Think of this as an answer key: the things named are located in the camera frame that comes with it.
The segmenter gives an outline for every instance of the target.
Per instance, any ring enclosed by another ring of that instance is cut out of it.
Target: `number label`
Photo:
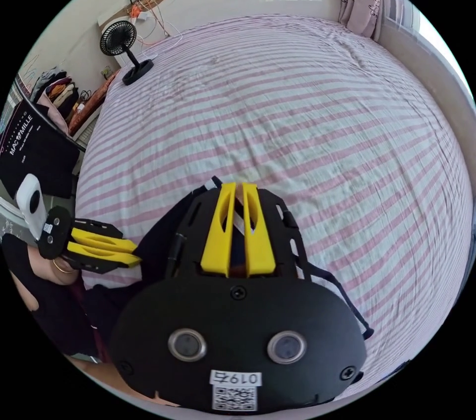
[[[261,372],[212,370],[210,383],[222,387],[261,387]]]

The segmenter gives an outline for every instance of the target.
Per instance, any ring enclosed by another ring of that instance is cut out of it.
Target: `black fan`
[[[127,53],[129,59],[134,63],[134,68],[128,71],[122,79],[126,86],[136,82],[154,66],[152,60],[145,60],[139,63],[129,49],[134,44],[136,38],[137,29],[135,26],[127,20],[120,20],[105,29],[99,43],[101,51],[105,55],[117,57],[122,53]]]

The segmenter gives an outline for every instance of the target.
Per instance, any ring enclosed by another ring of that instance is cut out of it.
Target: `pink and white striped sheet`
[[[473,206],[458,142],[423,85],[374,41],[312,17],[213,23],[148,54],[140,82],[125,87],[123,69],[109,89],[77,216],[140,241],[211,176],[255,182],[283,197],[309,261],[375,329],[365,376],[342,397],[413,358],[457,295]]]

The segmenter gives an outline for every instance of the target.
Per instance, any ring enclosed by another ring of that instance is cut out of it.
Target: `yellow clip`
[[[229,276],[236,190],[236,183],[224,183],[221,187],[200,263],[202,270],[207,273]]]
[[[243,202],[246,275],[270,275],[276,269],[276,261],[255,184],[243,184]],[[253,232],[250,220],[254,224]]]
[[[117,238],[105,237],[95,233],[87,232],[78,228],[73,228],[71,236],[74,241],[80,245],[91,248],[99,248],[107,251],[117,251],[120,253],[133,253],[137,245],[130,240],[121,240]]]
[[[120,251],[104,250],[101,248],[95,248],[92,246],[79,245],[70,241],[67,247],[68,251],[71,253],[76,253],[78,255],[89,256],[91,258],[98,258],[102,260],[114,261],[116,263],[123,263],[128,266],[128,268],[133,268],[138,265],[141,259],[130,253],[124,253]]]

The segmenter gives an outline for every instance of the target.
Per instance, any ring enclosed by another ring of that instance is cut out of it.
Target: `qr code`
[[[213,410],[255,412],[257,410],[256,387],[213,386]]]

